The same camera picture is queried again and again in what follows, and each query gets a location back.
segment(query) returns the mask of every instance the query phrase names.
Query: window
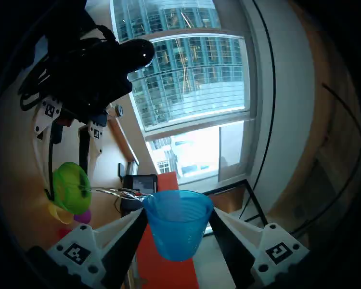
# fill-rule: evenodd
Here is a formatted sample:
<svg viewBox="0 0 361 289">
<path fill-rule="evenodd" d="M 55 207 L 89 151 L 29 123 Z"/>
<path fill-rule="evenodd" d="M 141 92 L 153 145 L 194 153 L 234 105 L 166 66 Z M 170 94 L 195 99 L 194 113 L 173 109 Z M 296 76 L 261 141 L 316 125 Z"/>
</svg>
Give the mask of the window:
<svg viewBox="0 0 361 289">
<path fill-rule="evenodd" d="M 158 162 L 158 167 L 161 173 L 170 172 L 170 163 L 168 160 Z"/>
<path fill-rule="evenodd" d="M 252 122 L 244 38 L 221 31 L 210 0 L 115 1 L 119 39 L 144 35 L 154 44 L 152 63 L 128 78 L 158 173 L 176 172 L 179 184 L 217 177 L 234 164 L 222 160 L 222 148 L 232 151 L 220 143 L 223 127 Z M 227 142 L 234 130 L 224 131 Z M 246 137 L 236 152 L 251 145 Z"/>
</svg>

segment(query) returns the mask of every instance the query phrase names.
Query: glass building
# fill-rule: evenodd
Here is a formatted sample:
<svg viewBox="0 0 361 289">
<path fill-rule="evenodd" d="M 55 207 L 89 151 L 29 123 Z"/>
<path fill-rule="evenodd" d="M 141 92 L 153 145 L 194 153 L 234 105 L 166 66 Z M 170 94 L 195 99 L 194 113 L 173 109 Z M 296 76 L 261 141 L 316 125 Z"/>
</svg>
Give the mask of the glass building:
<svg viewBox="0 0 361 289">
<path fill-rule="evenodd" d="M 172 29 L 220 29 L 212 1 L 163 3 L 120 1 L 121 6 L 115 7 L 119 41 Z M 240 41 L 211 34 L 177 34 L 154 42 L 156 57 L 151 65 L 129 75 L 145 129 L 244 108 Z"/>
<path fill-rule="evenodd" d="M 145 37 L 155 47 L 152 63 L 129 74 L 145 132 L 249 110 L 245 42 L 221 32 L 212 0 L 116 0 L 114 10 L 120 42 Z M 218 134 L 218 128 L 204 129 L 152 140 L 153 160 L 161 173 L 176 171 L 179 178 L 215 171 Z M 190 155 L 213 141 L 211 152 Z"/>
</svg>

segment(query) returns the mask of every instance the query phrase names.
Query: black cable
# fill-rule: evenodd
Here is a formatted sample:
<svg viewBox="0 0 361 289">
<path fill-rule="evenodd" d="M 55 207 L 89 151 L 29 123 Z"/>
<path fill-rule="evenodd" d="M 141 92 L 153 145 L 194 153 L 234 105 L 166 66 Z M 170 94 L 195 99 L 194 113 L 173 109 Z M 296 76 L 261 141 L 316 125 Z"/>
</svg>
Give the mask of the black cable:
<svg viewBox="0 0 361 289">
<path fill-rule="evenodd" d="M 258 181 L 259 181 L 259 177 L 261 176 L 261 172 L 263 170 L 263 165 L 265 164 L 266 155 L 267 155 L 269 145 L 270 145 L 270 140 L 271 140 L 271 133 L 273 131 L 277 81 L 276 81 L 276 76 L 275 76 L 274 52 L 273 52 L 273 46 L 271 44 L 270 33 L 269 33 L 268 27 L 266 25 L 266 21 L 263 18 L 263 14 L 261 13 L 261 10 L 259 9 L 258 4 L 256 3 L 255 0 L 253 0 L 253 4 L 254 4 L 254 6 L 255 6 L 256 10 L 258 11 L 258 14 L 259 14 L 259 16 L 261 18 L 262 25 L 265 28 L 265 33 L 266 33 L 266 37 L 268 39 L 268 44 L 269 44 L 269 49 L 270 49 L 271 69 L 272 69 L 272 72 L 273 72 L 273 103 L 272 103 L 272 107 L 271 107 L 271 119 L 270 119 L 269 135 L 268 135 L 268 140 L 266 142 L 266 148 L 265 148 L 265 153 L 263 154 L 262 163 L 261 163 L 261 166 L 260 166 L 259 171 L 258 171 L 258 175 L 257 175 L 256 180 L 255 180 L 254 185 L 253 185 L 253 190 L 255 190 L 255 188 L 256 188 L 256 186 L 258 184 Z M 261 210 L 260 213 L 263 216 L 265 216 L 265 214 L 262 211 L 262 208 L 260 206 L 259 206 L 259 208 Z M 241 215 L 239 216 L 239 219 L 241 218 L 241 216 L 244 213 L 245 209 L 246 209 L 246 205 L 245 205 L 244 209 L 242 210 Z"/>
<path fill-rule="evenodd" d="M 244 213 L 244 211 L 245 211 L 247 205 L 249 204 L 250 200 L 251 200 L 251 197 L 249 196 L 249 198 L 247 199 L 246 204 L 244 206 L 244 209 L 242 210 L 242 213 L 239 215 L 238 219 L 240 219 L 242 217 L 242 214 Z"/>
<path fill-rule="evenodd" d="M 117 208 L 117 206 L 116 206 L 116 202 L 117 202 L 119 199 L 121 199 L 121 198 L 119 198 L 119 197 L 116 198 L 116 200 L 115 200 L 115 202 L 114 202 L 114 207 L 115 207 L 115 209 L 117 210 L 117 212 L 118 212 L 120 215 L 122 215 L 122 213 L 118 210 L 118 208 Z"/>
<path fill-rule="evenodd" d="M 253 217 L 250 217 L 250 218 L 244 220 L 244 222 L 249 222 L 249 221 L 252 221 L 252 220 L 254 220 L 254 219 L 256 219 L 256 218 L 259 218 L 259 217 L 260 217 L 260 215 L 257 214 L 257 215 L 255 215 L 255 216 L 253 216 Z"/>
<path fill-rule="evenodd" d="M 356 125 L 356 128 L 358 129 L 359 133 L 360 133 L 360 137 L 361 137 L 361 125 L 358 123 L 356 117 L 354 116 L 354 114 L 352 113 L 352 111 L 350 110 L 349 106 L 337 95 L 337 93 L 332 90 L 329 86 L 327 86 L 325 83 L 322 84 L 322 86 L 331 94 L 335 97 L 336 100 L 338 100 L 341 105 L 345 108 L 345 110 L 347 111 L 347 113 L 350 115 L 350 117 L 352 118 L 354 124 Z M 302 229 L 308 227 L 309 225 L 311 225 L 312 223 L 314 223 L 315 221 L 317 221 L 319 218 L 322 217 L 323 214 L 325 214 L 337 201 L 338 199 L 342 196 L 342 194 L 344 193 L 344 191 L 346 190 L 346 188 L 348 187 L 348 185 L 350 184 L 350 182 L 353 180 L 355 174 L 357 173 L 357 170 L 359 168 L 359 164 L 361 161 L 361 147 L 359 150 L 359 154 L 356 160 L 356 163 L 354 164 L 353 170 L 350 173 L 350 176 L 348 177 L 348 179 L 346 180 L 345 184 L 343 185 L 343 187 L 341 188 L 341 190 L 338 192 L 338 194 L 336 195 L 336 197 L 322 210 L 320 211 L 314 218 L 312 218 L 311 220 L 306 220 L 301 226 L 299 226 L 298 228 L 294 229 L 293 231 L 290 232 L 290 234 L 295 234 L 299 231 L 301 231 Z"/>
</svg>

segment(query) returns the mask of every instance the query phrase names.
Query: wooden surface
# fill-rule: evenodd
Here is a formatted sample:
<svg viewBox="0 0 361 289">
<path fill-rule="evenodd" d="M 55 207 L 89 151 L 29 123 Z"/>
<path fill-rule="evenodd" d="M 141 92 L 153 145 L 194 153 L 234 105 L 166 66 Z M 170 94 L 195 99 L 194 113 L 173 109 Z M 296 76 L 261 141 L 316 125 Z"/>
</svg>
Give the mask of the wooden surface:
<svg viewBox="0 0 361 289">
<path fill-rule="evenodd" d="M 177 190 L 175 172 L 158 175 L 158 191 Z M 142 289 L 198 288 L 193 260 L 171 262 L 159 255 L 147 225 L 137 249 L 138 273 Z"/>
<path fill-rule="evenodd" d="M 78 223 L 74 221 L 65 225 L 48 211 L 49 201 L 43 191 L 31 146 L 30 129 L 34 111 L 21 111 L 16 93 L 22 80 L 20 76 L 0 99 L 0 207 L 8 230 L 23 249 L 34 245 L 49 249 L 59 240 L 59 230 L 72 229 Z M 78 163 L 77 130 L 82 125 L 74 121 L 70 128 L 64 127 L 62 142 L 53 147 L 53 169 L 66 161 Z M 103 131 L 103 153 L 98 158 L 92 186 L 121 186 L 117 176 L 118 163 L 126 166 L 130 159 L 119 149 L 119 144 L 124 140 L 114 131 L 109 128 Z M 114 201 L 115 197 L 111 195 L 92 194 L 90 225 L 93 228 L 120 217 Z"/>
</svg>

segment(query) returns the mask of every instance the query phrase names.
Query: building facade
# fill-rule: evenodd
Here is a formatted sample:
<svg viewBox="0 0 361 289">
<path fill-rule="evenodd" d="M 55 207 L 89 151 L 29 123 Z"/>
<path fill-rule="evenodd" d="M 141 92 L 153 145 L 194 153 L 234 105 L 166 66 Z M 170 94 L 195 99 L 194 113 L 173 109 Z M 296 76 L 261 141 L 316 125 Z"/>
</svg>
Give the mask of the building facade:
<svg viewBox="0 0 361 289">
<path fill-rule="evenodd" d="M 145 131 L 249 106 L 244 95 L 243 39 L 212 33 L 221 28 L 212 0 L 116 0 L 114 10 L 119 41 L 168 32 L 164 39 L 152 40 L 156 52 L 152 63 L 129 74 Z M 208 168 L 190 161 L 185 168 L 180 166 L 185 157 L 178 154 L 183 150 L 175 149 L 171 139 L 150 143 L 161 156 L 156 160 L 161 172 L 183 176 L 192 172 L 190 168 Z"/>
</svg>

